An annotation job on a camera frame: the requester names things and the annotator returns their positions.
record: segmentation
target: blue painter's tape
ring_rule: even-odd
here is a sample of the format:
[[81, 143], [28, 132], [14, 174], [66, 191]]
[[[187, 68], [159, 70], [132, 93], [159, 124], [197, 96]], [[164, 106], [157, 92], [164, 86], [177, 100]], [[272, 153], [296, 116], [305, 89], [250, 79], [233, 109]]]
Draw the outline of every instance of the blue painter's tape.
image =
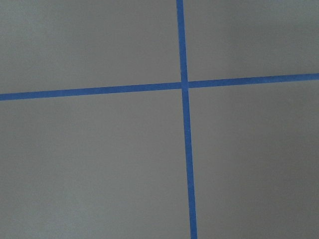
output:
[[264, 77], [236, 78], [236, 79], [222, 79], [222, 80], [208, 80], [208, 81], [190, 81], [188, 85], [190, 88], [201, 88], [201, 87], [265, 84], [265, 83], [276, 83], [276, 82], [310, 81], [310, 80], [319, 80], [319, 74], [264, 76]]
[[190, 128], [190, 113], [189, 113], [187, 57], [186, 57], [183, 0], [176, 0], [176, 7], [177, 7], [180, 76], [181, 76], [183, 118], [184, 118], [184, 137], [185, 137], [190, 237], [191, 239], [197, 239], [197, 222], [196, 222], [196, 206], [195, 206], [193, 156], [192, 156], [191, 130], [190, 130], [191, 128]]
[[181, 89], [181, 82], [0, 94], [0, 101]]

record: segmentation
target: vertical blue tape strip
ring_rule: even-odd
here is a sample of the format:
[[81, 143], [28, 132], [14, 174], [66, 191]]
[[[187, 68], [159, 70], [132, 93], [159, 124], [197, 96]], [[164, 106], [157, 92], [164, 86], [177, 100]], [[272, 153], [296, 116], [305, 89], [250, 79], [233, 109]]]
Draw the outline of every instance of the vertical blue tape strip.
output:
[[191, 237], [191, 239], [197, 239], [197, 223], [196, 223], [193, 156], [192, 156], [191, 131], [190, 131], [190, 114], [189, 114], [189, 96], [188, 96], [187, 58], [186, 58], [186, 40], [185, 40], [183, 0], [176, 0], [176, 6], [177, 6], [181, 90], [182, 90], [183, 117], [184, 117], [184, 136], [185, 136], [185, 154], [186, 154], [186, 172], [187, 172], [187, 188], [188, 188], [190, 237]]

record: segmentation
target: grid square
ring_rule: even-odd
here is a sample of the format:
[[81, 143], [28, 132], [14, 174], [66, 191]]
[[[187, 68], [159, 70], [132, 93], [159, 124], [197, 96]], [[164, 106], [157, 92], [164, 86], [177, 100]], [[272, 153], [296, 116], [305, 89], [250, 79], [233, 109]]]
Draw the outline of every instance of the grid square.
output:
[[316, 239], [319, 82], [190, 90], [199, 239]]
[[174, 1], [1, 1], [0, 93], [178, 82]]
[[0, 238], [189, 238], [180, 91], [0, 109]]
[[316, 0], [185, 0], [190, 81], [317, 73]]

